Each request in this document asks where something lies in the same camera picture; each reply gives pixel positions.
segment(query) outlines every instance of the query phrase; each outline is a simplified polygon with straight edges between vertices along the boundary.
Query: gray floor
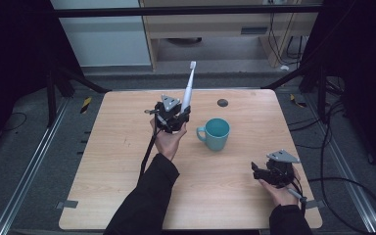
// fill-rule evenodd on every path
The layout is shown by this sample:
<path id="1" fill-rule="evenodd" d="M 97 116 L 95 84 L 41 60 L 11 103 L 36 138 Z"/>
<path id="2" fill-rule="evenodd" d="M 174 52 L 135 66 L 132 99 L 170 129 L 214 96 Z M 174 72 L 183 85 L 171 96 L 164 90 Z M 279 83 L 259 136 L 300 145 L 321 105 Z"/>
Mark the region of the gray floor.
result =
<path id="1" fill-rule="evenodd" d="M 262 53 L 257 38 L 203 38 L 198 44 L 174 44 L 164 40 L 158 67 L 155 71 L 124 71 L 121 74 L 97 75 L 88 78 L 95 83 L 114 90 L 184 88 L 190 61 L 197 61 L 197 75 L 194 88 L 261 87 L 286 74 L 279 68 L 271 68 Z M 296 85 L 299 79 L 285 84 L 276 94 L 290 129 L 307 122 L 292 124 L 306 119 L 315 119 L 311 105 L 316 92 L 302 96 L 309 104 L 302 108 L 291 102 L 290 94 L 301 97 Z M 64 234 L 58 220 L 62 210 L 56 205 L 63 202 L 69 193 L 78 168 L 81 153 L 85 149 L 88 131 L 91 131 L 103 94 L 89 90 L 76 82 L 73 98 L 65 99 L 59 94 L 58 104 L 67 102 L 66 113 L 56 131 L 39 169 L 17 208 L 17 215 L 11 224 L 12 234 Z M 92 102 L 86 114 L 79 111 L 86 97 Z M 328 96 L 333 104 L 338 97 Z M 0 137 L 0 216 L 23 178 L 25 169 L 34 155 L 46 131 L 46 92 L 39 90 L 21 98 L 14 107 L 14 114 Z M 320 172 L 320 146 L 324 137 L 323 124 L 315 124 L 301 131 L 292 131 L 298 153 L 309 179 L 318 178 Z M 356 135 L 345 111 L 331 118 L 333 138 L 325 150 L 323 165 L 325 176 L 342 176 L 342 164 L 347 164 L 353 177 L 376 194 L 376 165 L 369 164 L 367 153 Z M 310 183 L 317 200 L 323 200 L 320 183 Z M 331 208 L 358 229 L 365 230 L 365 218 L 353 201 L 351 187 L 342 182 L 325 182 L 325 191 Z M 376 205 L 370 198 L 371 207 Z M 316 234 L 359 234 L 340 222 L 328 208 L 320 209 L 323 225 Z M 188 232 L 173 234 L 192 234 Z M 197 231 L 196 234 L 256 234 L 256 231 Z"/>

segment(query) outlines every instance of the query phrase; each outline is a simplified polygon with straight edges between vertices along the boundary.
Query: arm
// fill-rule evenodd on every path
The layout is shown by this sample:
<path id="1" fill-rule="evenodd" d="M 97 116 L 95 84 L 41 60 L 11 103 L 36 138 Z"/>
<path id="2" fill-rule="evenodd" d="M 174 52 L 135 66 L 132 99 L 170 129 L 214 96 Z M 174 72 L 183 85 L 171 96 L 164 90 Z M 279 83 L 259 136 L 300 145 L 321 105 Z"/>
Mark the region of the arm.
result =
<path id="1" fill-rule="evenodd" d="M 298 172 L 294 169 L 295 176 L 300 180 Z M 266 181 L 258 181 L 268 191 L 276 207 L 271 213 L 269 224 L 271 235 L 312 234 L 305 217 L 298 207 L 298 199 L 289 193 L 286 187 L 276 188 Z"/>
<path id="2" fill-rule="evenodd" d="M 179 173 L 171 162 L 186 124 L 175 134 L 159 132 L 159 151 L 136 188 L 126 197 L 105 230 L 105 235 L 159 235 L 165 219 L 173 184 Z"/>
<path id="3" fill-rule="evenodd" d="M 277 206 L 270 216 L 270 234 L 312 234 L 298 205 Z"/>

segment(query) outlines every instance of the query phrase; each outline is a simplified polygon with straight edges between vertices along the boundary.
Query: hand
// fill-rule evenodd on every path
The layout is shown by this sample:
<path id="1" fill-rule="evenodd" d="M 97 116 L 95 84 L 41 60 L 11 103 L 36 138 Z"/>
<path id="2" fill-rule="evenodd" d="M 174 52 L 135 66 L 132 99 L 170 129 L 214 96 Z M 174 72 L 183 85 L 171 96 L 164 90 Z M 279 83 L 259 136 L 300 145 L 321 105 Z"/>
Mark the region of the hand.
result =
<path id="1" fill-rule="evenodd" d="M 295 173 L 295 177 L 298 180 L 301 180 L 301 177 L 299 176 L 298 171 L 294 167 L 293 167 L 293 171 Z M 267 183 L 263 179 L 259 179 L 258 182 L 261 184 L 261 186 L 263 186 L 263 188 L 265 188 L 268 191 L 268 193 L 271 196 L 271 199 L 273 200 L 273 204 L 275 207 L 279 205 L 287 206 L 287 205 L 298 204 L 299 200 L 288 191 L 288 187 L 295 190 L 292 184 L 289 184 L 283 188 L 276 188 L 274 185 Z"/>
<path id="2" fill-rule="evenodd" d="M 151 119 L 152 128 L 155 128 L 155 120 Z M 163 154 L 170 161 L 175 157 L 176 151 L 178 150 L 179 141 L 182 136 L 187 132 L 186 122 L 181 126 L 181 129 L 177 133 L 167 133 L 160 131 L 155 140 L 155 146 L 157 146 L 158 151 Z"/>

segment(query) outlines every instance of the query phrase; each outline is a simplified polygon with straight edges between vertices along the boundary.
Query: aluminum rail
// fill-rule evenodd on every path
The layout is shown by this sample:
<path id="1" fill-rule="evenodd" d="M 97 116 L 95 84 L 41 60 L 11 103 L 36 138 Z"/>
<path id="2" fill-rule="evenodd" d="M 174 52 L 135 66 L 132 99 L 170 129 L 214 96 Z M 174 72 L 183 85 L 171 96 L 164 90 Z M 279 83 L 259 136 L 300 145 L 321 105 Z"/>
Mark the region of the aluminum rail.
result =
<path id="1" fill-rule="evenodd" d="M 24 201 L 26 193 L 29 190 L 29 187 L 35 178 L 36 173 L 47 153 L 47 150 L 54 138 L 55 133 L 57 132 L 58 127 L 60 126 L 61 120 L 66 112 L 67 104 L 70 99 L 64 99 L 60 104 L 58 110 L 58 117 L 55 119 L 52 126 L 48 127 L 44 133 L 44 136 L 41 139 L 32 159 L 29 162 L 28 167 L 26 168 L 23 178 L 18 184 L 17 189 L 15 190 L 10 202 L 7 207 L 4 209 L 0 216 L 0 235 L 5 235 L 8 233 L 12 222 L 17 216 L 18 210 L 21 207 L 21 204 Z"/>
<path id="2" fill-rule="evenodd" d="M 308 105 L 315 117 L 317 117 L 316 105 L 314 98 L 310 95 L 305 95 L 305 98 L 308 100 Z M 318 123 L 319 128 L 322 130 L 323 134 L 326 134 L 326 127 L 323 123 Z M 341 176 L 353 181 L 358 182 L 355 177 L 355 174 L 350 168 L 350 165 L 344 158 L 343 153 L 341 152 L 337 142 L 335 141 L 334 137 L 331 137 L 330 147 L 328 147 L 335 165 L 338 168 Z M 355 204 L 356 209 L 358 210 L 361 219 L 368 230 L 368 232 L 376 232 L 376 211 L 372 207 L 370 201 L 368 200 L 368 196 L 365 192 L 357 186 L 353 184 L 346 183 L 347 189 L 352 197 L 352 201 Z"/>

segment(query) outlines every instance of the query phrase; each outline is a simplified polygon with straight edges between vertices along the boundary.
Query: black curtain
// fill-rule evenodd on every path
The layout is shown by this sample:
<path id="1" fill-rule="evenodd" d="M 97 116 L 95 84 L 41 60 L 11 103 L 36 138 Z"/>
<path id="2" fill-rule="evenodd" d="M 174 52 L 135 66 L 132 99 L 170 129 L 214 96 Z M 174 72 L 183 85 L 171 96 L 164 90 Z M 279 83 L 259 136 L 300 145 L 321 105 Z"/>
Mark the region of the black curtain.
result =
<path id="1" fill-rule="evenodd" d="M 0 0 L 0 131 L 19 98 L 46 86 L 49 70 L 83 76 L 60 21 L 27 14 L 38 10 L 53 7 L 49 0 Z"/>
<path id="2" fill-rule="evenodd" d="M 340 6 L 341 10 L 319 14 L 304 60 L 317 60 L 326 75 L 339 76 L 345 81 L 343 100 L 376 163 L 376 1 L 325 1 L 325 4 Z M 316 70 L 319 67 L 304 76 L 303 84 L 316 85 L 319 78 Z"/>

